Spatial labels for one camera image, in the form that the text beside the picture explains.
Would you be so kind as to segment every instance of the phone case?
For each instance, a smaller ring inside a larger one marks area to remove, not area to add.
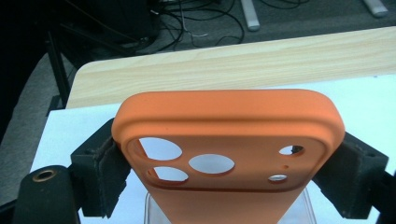
[[[173,224],[254,224],[282,218],[345,128],[314,91],[163,91],[128,98],[112,134]]]

